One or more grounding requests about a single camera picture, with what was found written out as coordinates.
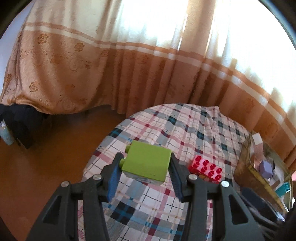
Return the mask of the purple small box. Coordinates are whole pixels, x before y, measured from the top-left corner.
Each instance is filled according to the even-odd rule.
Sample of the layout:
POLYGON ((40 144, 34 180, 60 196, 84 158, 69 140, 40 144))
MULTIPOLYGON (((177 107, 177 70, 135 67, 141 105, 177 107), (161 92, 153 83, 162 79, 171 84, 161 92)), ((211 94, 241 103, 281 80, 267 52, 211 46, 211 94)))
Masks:
POLYGON ((259 165, 259 172, 263 178, 269 179, 273 176, 273 167, 270 162, 263 160, 259 165))

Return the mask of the red building block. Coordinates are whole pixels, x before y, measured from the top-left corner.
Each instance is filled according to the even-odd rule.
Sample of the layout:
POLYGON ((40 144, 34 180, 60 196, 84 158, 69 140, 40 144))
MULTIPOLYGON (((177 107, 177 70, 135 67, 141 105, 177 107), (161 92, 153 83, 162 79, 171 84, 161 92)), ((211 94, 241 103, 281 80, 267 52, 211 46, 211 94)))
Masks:
POLYGON ((188 170, 191 174, 196 174, 198 177, 211 183, 219 183, 222 180, 223 169, 200 155, 196 155, 193 158, 188 166, 188 170))

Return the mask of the orange cream patterned curtain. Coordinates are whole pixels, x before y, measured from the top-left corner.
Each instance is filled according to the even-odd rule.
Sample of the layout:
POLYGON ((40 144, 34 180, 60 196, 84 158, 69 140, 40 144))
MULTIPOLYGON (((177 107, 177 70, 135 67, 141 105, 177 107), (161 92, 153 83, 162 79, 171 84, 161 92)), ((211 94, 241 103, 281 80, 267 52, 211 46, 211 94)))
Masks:
POLYGON ((295 169, 295 47, 259 1, 36 1, 1 93, 47 114, 176 102, 219 107, 295 169))

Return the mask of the green building block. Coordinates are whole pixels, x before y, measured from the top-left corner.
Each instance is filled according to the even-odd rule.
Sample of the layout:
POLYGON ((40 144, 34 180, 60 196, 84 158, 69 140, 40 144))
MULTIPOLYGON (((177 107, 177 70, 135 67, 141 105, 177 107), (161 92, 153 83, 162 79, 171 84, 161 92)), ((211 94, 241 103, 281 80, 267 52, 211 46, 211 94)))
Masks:
POLYGON ((126 146, 125 153, 125 158, 119 162, 119 168, 126 177, 158 186, 165 182, 171 150, 133 141, 126 146))

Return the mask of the copper rectangular box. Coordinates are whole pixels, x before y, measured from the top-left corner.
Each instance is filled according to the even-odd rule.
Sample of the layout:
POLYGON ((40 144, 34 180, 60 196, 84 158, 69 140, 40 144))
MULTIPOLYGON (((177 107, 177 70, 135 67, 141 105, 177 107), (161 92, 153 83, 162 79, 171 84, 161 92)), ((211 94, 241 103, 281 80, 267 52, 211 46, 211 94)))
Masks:
POLYGON ((253 165, 253 167, 259 171, 259 166, 260 166, 260 163, 263 161, 264 159, 259 159, 255 156, 255 154, 253 154, 250 158, 250 162, 251 164, 253 165))

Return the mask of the plaid tablecloth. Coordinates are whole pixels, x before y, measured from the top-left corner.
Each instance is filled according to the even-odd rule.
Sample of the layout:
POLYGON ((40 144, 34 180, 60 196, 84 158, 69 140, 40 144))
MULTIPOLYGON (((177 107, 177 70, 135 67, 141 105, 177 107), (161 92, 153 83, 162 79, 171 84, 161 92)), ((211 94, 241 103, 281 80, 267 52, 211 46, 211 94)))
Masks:
MULTIPOLYGON (((103 139, 83 178, 99 173, 137 140, 170 149, 183 165, 200 155, 222 169, 222 179, 235 184, 233 173, 248 135, 244 126, 216 106, 154 106, 125 119, 103 139)), ((169 177, 158 186, 122 175, 114 198, 103 204, 111 240, 180 240, 187 208, 175 197, 169 177)))

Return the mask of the light blue bottle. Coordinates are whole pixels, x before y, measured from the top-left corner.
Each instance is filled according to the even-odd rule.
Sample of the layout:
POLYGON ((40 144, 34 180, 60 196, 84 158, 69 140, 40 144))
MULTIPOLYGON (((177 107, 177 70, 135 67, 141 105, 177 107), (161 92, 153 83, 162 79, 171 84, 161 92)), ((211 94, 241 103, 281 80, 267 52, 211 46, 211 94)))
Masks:
POLYGON ((3 141, 8 146, 10 146, 10 145, 12 145, 14 143, 13 136, 11 135, 11 132, 10 132, 10 130, 9 130, 8 126, 6 125, 4 120, 1 121, 0 135, 1 135, 1 138, 3 139, 3 141))

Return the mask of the white red carton box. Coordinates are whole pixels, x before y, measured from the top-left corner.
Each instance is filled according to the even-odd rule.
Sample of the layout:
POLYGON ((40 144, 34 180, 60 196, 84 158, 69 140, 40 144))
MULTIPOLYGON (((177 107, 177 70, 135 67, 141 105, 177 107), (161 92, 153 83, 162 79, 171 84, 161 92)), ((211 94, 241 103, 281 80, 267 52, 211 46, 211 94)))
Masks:
POLYGON ((264 159, 263 140, 260 133, 252 134, 253 138, 253 154, 256 159, 262 161, 264 159))

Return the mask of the dark furniture under curtain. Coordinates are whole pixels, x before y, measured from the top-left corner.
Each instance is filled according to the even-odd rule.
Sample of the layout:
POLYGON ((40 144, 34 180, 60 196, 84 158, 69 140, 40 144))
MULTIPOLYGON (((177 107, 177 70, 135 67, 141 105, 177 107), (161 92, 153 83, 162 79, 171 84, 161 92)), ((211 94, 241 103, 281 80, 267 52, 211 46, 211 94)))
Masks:
POLYGON ((49 119, 49 114, 39 112, 30 105, 1 104, 1 121, 8 126, 18 145, 22 144, 26 149, 37 141, 37 136, 49 119))

